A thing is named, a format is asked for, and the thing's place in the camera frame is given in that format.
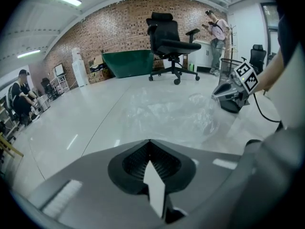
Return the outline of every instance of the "hand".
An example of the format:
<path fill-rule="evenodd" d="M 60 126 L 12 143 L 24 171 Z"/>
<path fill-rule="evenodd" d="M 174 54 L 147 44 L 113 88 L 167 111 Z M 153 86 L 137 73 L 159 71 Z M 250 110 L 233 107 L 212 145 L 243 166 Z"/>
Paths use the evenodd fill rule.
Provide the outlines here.
<path fill-rule="evenodd" d="M 37 107 L 38 107 L 38 103 L 37 103 L 37 102 L 32 102 L 32 106 L 33 106 L 34 108 L 37 108 Z"/>

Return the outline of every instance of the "ceiling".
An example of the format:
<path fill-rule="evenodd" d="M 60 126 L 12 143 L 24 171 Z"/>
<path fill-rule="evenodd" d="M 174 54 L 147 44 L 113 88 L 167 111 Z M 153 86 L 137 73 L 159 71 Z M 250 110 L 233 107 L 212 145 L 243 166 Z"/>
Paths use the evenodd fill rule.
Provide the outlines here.
<path fill-rule="evenodd" d="M 0 75 L 42 60 L 58 39 L 92 12 L 121 0 L 81 0 L 79 7 L 59 0 L 24 0 L 16 9 L 0 39 Z M 197 0 L 227 12 L 240 0 Z M 41 52 L 17 59 L 17 55 Z"/>

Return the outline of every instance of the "man in black shirt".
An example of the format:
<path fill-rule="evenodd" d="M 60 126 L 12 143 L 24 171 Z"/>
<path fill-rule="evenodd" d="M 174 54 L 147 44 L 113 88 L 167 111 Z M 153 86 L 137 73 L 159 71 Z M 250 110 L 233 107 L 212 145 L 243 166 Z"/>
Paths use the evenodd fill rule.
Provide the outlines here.
<path fill-rule="evenodd" d="M 26 70 L 20 70 L 18 81 L 12 86 L 11 95 L 14 110 L 18 115 L 25 114 L 30 117 L 31 121 L 40 117 L 31 111 L 31 106 L 35 106 L 35 102 L 30 98 L 35 99 L 37 96 L 29 88 Z"/>

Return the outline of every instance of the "white cabinet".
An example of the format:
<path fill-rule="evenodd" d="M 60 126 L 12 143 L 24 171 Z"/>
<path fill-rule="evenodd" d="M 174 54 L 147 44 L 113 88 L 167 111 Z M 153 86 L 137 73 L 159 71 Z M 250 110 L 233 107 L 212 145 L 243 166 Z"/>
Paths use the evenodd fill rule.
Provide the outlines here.
<path fill-rule="evenodd" d="M 74 75 L 78 86 L 89 84 L 85 64 L 83 60 L 76 60 L 72 63 Z"/>
<path fill-rule="evenodd" d="M 188 67 L 190 64 L 194 65 L 194 71 L 197 72 L 197 67 L 210 68 L 213 60 L 212 48 L 209 42 L 194 40 L 193 43 L 198 43 L 201 45 L 201 49 L 194 51 L 188 55 Z"/>

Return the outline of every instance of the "green dumpster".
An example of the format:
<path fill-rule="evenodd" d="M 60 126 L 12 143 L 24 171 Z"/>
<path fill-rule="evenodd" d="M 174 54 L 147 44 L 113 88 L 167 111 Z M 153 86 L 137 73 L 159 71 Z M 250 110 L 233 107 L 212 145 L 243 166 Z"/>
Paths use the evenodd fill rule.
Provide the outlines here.
<path fill-rule="evenodd" d="M 150 74 L 153 69 L 150 50 L 108 52 L 102 58 L 117 78 Z"/>

